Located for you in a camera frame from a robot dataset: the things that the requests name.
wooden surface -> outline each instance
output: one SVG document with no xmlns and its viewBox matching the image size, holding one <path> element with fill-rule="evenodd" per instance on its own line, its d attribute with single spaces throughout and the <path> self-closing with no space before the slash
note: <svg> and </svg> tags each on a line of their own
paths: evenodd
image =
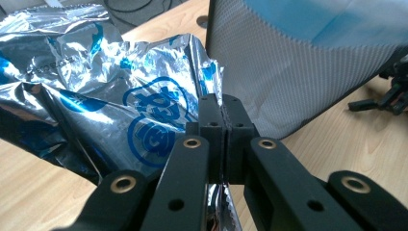
<svg viewBox="0 0 408 231">
<path fill-rule="evenodd" d="M 154 18 L 123 37 L 159 40 L 186 32 L 204 41 L 195 20 L 207 13 L 208 0 L 189 2 Z M 408 205 L 408 116 L 386 112 L 351 113 L 347 102 L 375 98 L 389 88 L 375 79 L 284 140 L 317 177 L 349 169 L 366 174 Z M 71 223 L 95 188 L 81 177 L 0 141 L 0 230 L 49 230 Z M 243 230 L 256 230 L 242 197 L 232 194 Z"/>
</svg>

reflective foil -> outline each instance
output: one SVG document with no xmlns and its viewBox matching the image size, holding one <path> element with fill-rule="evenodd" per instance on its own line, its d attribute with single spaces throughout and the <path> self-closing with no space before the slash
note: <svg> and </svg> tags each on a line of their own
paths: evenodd
<svg viewBox="0 0 408 231">
<path fill-rule="evenodd" d="M 94 183 L 163 168 L 198 97 L 220 98 L 198 38 L 120 41 L 97 5 L 15 13 L 0 33 L 0 138 Z"/>
<path fill-rule="evenodd" d="M 228 184 L 210 185 L 208 188 L 207 230 L 242 230 Z"/>
</svg>

blue printed logo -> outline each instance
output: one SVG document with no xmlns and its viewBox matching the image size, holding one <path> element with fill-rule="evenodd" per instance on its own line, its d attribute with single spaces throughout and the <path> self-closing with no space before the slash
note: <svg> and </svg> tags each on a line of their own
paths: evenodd
<svg viewBox="0 0 408 231">
<path fill-rule="evenodd" d="M 88 98 L 69 90 L 60 90 L 60 99 L 64 106 L 76 113 L 95 112 L 107 104 L 104 101 Z"/>
<path fill-rule="evenodd" d="M 140 112 L 128 129 L 133 154 L 147 166 L 164 167 L 176 136 L 192 121 L 185 90 L 173 79 L 160 77 L 128 90 L 123 104 Z"/>
<path fill-rule="evenodd" d="M 149 167 L 164 167 L 176 140 L 176 131 L 140 115 L 129 126 L 127 137 L 139 161 Z"/>
<path fill-rule="evenodd" d="M 101 50 L 101 44 L 103 40 L 103 28 L 101 25 L 94 23 L 98 32 L 92 35 L 92 45 L 90 46 L 91 55 L 95 55 L 98 51 Z"/>
<path fill-rule="evenodd" d="M 201 68 L 201 71 L 204 75 L 204 79 L 199 80 L 201 91 L 203 95 L 208 94 L 208 88 L 206 86 L 206 82 L 213 83 L 214 77 L 213 75 L 217 72 L 217 67 L 214 63 L 211 63 L 208 67 Z"/>
<path fill-rule="evenodd" d="M 135 64 L 132 63 L 128 58 L 123 58 L 120 61 L 120 68 L 122 69 L 135 69 Z"/>
</svg>

screw hole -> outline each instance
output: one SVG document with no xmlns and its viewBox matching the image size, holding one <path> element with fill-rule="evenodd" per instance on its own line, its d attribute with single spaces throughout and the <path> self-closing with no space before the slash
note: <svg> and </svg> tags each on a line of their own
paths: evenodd
<svg viewBox="0 0 408 231">
<path fill-rule="evenodd" d="M 258 144 L 266 149 L 273 149 L 276 147 L 276 143 L 271 140 L 260 140 Z"/>
<path fill-rule="evenodd" d="M 324 210 L 323 205 L 316 200 L 309 200 L 309 202 L 307 202 L 307 206 L 309 206 L 311 210 L 316 212 L 322 212 Z"/>
<path fill-rule="evenodd" d="M 136 179 L 132 176 L 122 175 L 117 177 L 111 184 L 114 193 L 126 193 L 136 186 Z"/>
<path fill-rule="evenodd" d="M 180 211 L 184 208 L 184 201 L 181 199 L 173 199 L 168 202 L 168 209 L 174 212 Z"/>
<path fill-rule="evenodd" d="M 119 189 L 123 189 L 123 188 L 129 187 L 129 186 L 130 186 L 130 180 L 129 180 L 129 179 L 119 180 L 119 181 L 116 183 L 116 186 L 117 186 Z"/>
<path fill-rule="evenodd" d="M 201 141 L 197 139 L 188 139 L 184 141 L 183 145 L 188 148 L 196 148 L 201 145 Z"/>
<path fill-rule="evenodd" d="M 371 192 L 370 186 L 357 177 L 345 176 L 342 178 L 342 184 L 355 193 L 365 194 Z"/>
<path fill-rule="evenodd" d="M 208 16 L 207 15 L 202 15 L 199 16 L 196 20 L 197 25 L 200 26 L 201 28 L 207 29 L 208 26 Z"/>
</svg>

